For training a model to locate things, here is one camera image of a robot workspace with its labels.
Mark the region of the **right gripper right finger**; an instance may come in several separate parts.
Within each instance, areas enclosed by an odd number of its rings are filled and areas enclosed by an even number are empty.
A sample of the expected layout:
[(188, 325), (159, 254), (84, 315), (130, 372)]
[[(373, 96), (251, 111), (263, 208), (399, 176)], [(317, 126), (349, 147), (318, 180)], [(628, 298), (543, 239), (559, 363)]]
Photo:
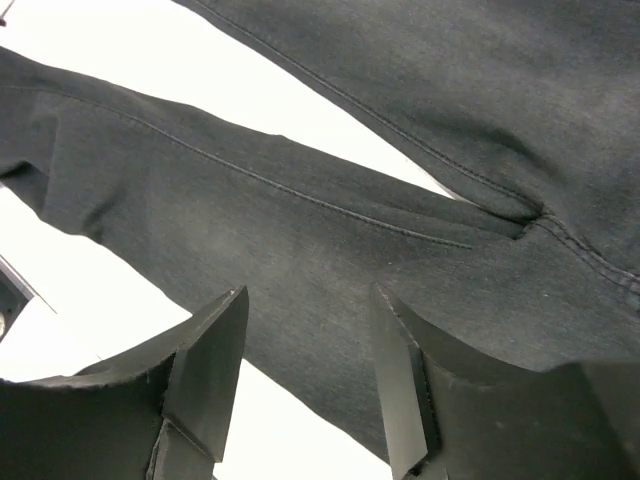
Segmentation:
[(635, 479), (639, 365), (535, 372), (493, 358), (370, 290), (372, 352), (396, 479)]

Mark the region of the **black trousers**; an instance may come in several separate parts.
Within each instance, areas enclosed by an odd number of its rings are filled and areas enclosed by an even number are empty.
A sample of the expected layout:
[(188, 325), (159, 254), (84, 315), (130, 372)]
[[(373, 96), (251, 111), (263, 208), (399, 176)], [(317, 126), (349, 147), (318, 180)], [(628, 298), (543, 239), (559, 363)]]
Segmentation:
[(385, 458), (369, 286), (503, 361), (639, 353), (635, 1), (189, 1), (438, 195), (1, 53), (1, 177), (181, 307), (238, 284), (246, 355)]

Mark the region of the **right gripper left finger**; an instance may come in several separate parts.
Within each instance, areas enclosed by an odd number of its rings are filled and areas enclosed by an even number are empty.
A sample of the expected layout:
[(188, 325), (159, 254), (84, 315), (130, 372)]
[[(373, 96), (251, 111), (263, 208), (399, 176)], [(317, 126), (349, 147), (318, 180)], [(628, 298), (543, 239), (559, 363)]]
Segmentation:
[(5, 479), (208, 479), (224, 456), (248, 323), (237, 288), (73, 376), (1, 384)]

